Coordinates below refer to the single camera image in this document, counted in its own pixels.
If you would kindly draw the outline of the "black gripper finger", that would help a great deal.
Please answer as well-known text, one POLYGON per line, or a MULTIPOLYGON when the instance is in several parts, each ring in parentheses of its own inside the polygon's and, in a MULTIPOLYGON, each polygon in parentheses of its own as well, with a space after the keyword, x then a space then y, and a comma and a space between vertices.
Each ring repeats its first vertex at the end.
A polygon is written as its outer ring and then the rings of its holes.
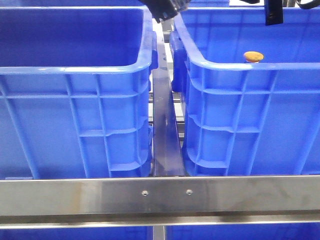
POLYGON ((283 1, 264 0, 265 25, 272 26, 283 23, 283 1))

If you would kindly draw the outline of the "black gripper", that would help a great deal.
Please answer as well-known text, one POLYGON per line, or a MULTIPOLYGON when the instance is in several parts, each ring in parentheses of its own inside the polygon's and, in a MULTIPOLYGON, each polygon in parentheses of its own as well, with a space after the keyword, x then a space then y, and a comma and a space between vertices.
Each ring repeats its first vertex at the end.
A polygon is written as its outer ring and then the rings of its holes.
POLYGON ((167 21, 188 9, 189 0, 139 0, 146 5, 157 23, 167 21))

